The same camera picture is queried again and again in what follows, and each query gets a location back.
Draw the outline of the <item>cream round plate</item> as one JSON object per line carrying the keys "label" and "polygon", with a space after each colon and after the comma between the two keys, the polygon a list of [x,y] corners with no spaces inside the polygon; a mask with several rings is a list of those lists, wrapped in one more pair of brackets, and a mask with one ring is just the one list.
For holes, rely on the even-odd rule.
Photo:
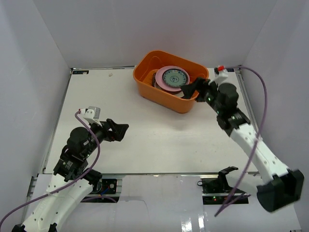
{"label": "cream round plate", "polygon": [[159,89],[159,90],[162,90],[162,91],[164,91],[168,94],[171,94],[175,97],[178,97],[178,98],[182,98],[184,96],[184,93],[182,92],[180,87],[169,87],[169,86],[167,86],[166,88],[162,88],[161,86],[156,85],[156,88]]}

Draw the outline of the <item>blue patterned round plate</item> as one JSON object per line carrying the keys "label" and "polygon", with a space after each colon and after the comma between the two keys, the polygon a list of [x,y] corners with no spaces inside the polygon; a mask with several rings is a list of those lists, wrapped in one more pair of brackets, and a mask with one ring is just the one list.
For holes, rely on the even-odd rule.
{"label": "blue patterned round plate", "polygon": [[168,69],[162,75],[163,82],[171,88],[180,88],[189,81],[189,76],[180,69]]}

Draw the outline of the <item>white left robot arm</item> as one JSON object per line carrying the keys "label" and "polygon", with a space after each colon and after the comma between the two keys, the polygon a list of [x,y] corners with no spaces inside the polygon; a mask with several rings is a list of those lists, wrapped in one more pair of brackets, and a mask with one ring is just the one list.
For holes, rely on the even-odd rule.
{"label": "white left robot arm", "polygon": [[87,158],[100,151],[103,141],[123,140],[128,124],[117,124],[112,119],[89,123],[74,128],[53,170],[46,193],[36,198],[38,205],[14,232],[58,232],[64,221],[88,194],[102,187],[102,173],[89,165]]}

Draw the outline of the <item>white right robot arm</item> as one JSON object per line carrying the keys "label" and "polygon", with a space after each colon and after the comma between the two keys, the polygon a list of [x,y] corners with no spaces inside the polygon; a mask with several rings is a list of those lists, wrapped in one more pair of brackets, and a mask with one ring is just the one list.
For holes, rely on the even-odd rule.
{"label": "white right robot arm", "polygon": [[234,202],[232,197],[237,189],[257,197],[268,212],[300,200],[304,175],[300,170],[291,170],[262,141],[248,117],[238,108],[239,95],[233,84],[218,85],[199,77],[181,90],[186,99],[197,92],[196,101],[206,102],[217,113],[220,128],[248,155],[248,163],[253,163],[261,176],[258,179],[246,171],[239,176],[232,175],[238,170],[234,166],[219,171],[218,177],[207,183],[212,190],[229,193],[219,212]]}

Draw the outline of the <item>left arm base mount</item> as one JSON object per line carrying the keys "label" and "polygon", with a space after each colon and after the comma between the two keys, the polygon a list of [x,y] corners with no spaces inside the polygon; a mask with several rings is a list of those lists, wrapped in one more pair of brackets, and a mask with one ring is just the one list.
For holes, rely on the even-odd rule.
{"label": "left arm base mount", "polygon": [[101,179],[82,203],[117,203],[117,179]]}

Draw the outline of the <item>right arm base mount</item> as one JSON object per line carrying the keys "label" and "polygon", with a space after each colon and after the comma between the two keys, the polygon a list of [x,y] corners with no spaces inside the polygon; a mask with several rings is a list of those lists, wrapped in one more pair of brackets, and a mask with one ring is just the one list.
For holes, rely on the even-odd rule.
{"label": "right arm base mount", "polygon": [[237,167],[230,166],[219,171],[217,176],[204,177],[197,182],[202,187],[204,205],[220,205],[227,199],[232,187],[228,185],[226,175],[230,172],[235,174],[237,170]]}

